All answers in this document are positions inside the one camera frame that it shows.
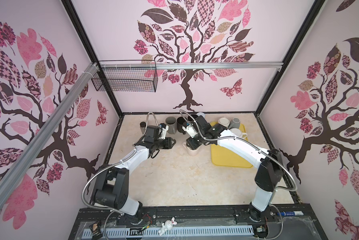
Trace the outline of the pink mug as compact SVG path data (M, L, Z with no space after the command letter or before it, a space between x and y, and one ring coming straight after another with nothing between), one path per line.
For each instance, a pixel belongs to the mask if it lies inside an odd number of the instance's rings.
M194 150L191 149L191 148L187 145L186 142L183 142L183 143L182 143L182 146L183 146L184 149L186 150L187 154L188 154L189 156L192 156L192 157L196 156L196 155L199 153L199 150L200 150L200 147L198 147L198 148L196 148L196 149L194 149Z

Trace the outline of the grey mug front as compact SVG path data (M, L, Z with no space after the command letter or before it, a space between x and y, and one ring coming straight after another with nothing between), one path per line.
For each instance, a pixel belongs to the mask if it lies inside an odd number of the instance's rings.
M174 135L177 132L177 119L175 117L167 117L165 123L168 127L167 133Z

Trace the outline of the all black mug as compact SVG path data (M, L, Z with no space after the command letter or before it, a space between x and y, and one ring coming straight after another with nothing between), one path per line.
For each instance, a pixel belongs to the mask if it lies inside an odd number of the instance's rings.
M191 114L190 117L188 117L188 120L189 120L189 121L193 121L193 120L196 120L197 117L198 117L197 114Z

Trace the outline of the black mug white base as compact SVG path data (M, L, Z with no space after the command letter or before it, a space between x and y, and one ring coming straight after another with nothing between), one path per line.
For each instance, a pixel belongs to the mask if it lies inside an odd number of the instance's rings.
M185 130L183 129L183 125L186 124L186 120L183 117L177 118L177 131L183 135L185 135Z

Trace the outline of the white ribbed mug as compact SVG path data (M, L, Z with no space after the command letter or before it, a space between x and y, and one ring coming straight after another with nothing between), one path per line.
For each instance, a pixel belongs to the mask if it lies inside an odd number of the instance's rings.
M230 131L231 131L234 135L236 135L237 137L240 137L240 138L243 138L243 139L247 138L247 133L242 132L240 129L232 128L232 129L230 129Z

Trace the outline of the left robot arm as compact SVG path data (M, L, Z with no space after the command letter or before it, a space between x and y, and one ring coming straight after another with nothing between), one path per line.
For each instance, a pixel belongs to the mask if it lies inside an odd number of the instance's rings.
M153 159L160 150L170 150L176 140L168 137L170 127L159 124L154 113L146 117L145 131L133 144L133 150L115 164L104 165L91 177L81 193L83 204L95 210L113 211L135 216L142 203L129 197L130 174L144 161Z

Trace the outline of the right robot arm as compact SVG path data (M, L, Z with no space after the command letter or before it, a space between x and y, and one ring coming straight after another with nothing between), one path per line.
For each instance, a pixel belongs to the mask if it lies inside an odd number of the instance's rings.
M253 222L264 219L263 214L278 190L297 191L296 181L283 165L278 150L258 147L221 124L211 126L203 116L193 118L184 110L179 113L186 122L182 129L189 135L186 140L188 147L197 149L201 145L217 145L237 154L257 169L254 178L256 190L248 207Z

